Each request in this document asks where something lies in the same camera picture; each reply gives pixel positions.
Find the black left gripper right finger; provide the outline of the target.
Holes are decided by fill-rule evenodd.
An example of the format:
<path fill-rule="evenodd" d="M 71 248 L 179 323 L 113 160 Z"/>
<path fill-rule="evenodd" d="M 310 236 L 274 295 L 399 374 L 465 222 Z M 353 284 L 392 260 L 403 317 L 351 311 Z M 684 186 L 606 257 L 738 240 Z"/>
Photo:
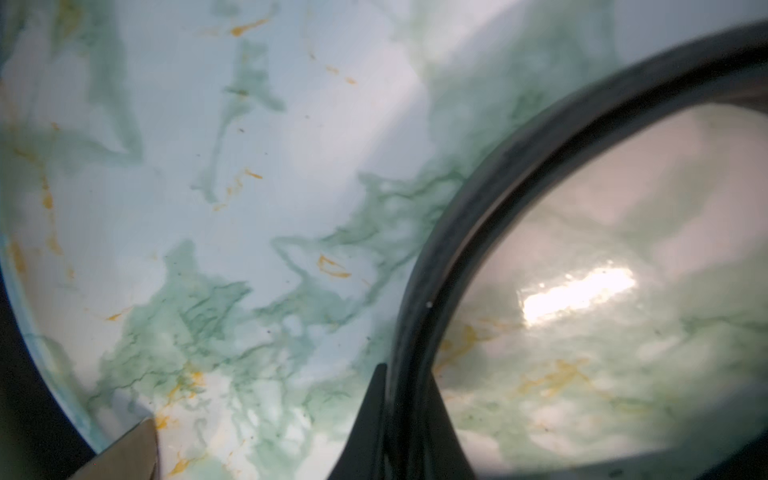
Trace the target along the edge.
<path fill-rule="evenodd" d="M 426 384 L 422 417 L 420 479 L 476 479 L 433 375 Z"/>

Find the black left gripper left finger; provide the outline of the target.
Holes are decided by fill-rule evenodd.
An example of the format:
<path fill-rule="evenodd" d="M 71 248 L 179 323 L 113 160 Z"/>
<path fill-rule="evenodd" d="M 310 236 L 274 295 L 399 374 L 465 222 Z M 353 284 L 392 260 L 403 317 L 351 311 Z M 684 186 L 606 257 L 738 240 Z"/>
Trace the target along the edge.
<path fill-rule="evenodd" d="M 385 478 L 384 435 L 387 366 L 376 366 L 349 438 L 328 480 Z"/>

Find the black leather belt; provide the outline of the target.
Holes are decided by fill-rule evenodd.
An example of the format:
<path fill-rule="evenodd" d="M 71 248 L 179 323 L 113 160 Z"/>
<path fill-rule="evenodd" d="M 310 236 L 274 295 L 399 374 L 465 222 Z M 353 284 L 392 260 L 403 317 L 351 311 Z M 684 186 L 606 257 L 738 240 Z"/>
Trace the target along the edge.
<path fill-rule="evenodd" d="M 647 58 L 558 101 L 472 173 L 425 243 L 407 284 L 388 367 L 385 450 L 393 475 L 425 474 L 431 368 L 453 311 L 506 229 L 593 157 L 706 103 L 767 109 L 767 24 L 758 21 Z"/>

